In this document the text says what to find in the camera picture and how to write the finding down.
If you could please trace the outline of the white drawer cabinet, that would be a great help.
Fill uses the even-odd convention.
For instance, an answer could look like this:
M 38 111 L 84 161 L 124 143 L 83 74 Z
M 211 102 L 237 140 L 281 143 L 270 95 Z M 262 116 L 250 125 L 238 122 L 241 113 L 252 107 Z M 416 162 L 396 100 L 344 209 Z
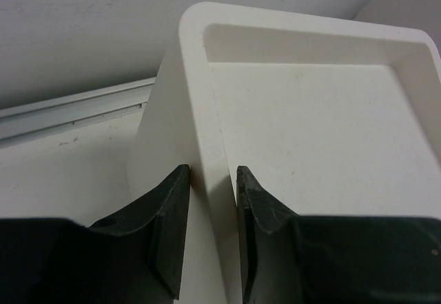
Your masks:
M 236 169 L 299 214 L 440 217 L 440 55 L 425 32 L 202 2 L 161 62 L 133 196 L 191 168 L 180 303 L 241 301 Z

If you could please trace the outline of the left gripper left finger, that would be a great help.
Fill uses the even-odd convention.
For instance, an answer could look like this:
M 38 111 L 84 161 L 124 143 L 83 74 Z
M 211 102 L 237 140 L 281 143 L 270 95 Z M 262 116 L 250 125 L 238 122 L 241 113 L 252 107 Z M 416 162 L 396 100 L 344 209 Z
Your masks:
M 2 303 L 172 303 L 179 298 L 190 169 L 91 226 L 1 220 Z

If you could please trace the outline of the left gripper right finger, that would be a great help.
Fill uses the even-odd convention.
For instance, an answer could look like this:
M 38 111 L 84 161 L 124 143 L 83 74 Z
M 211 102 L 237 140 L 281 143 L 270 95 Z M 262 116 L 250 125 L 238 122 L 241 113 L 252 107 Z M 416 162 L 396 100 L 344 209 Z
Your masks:
M 440 221 L 299 215 L 236 171 L 244 303 L 439 303 Z

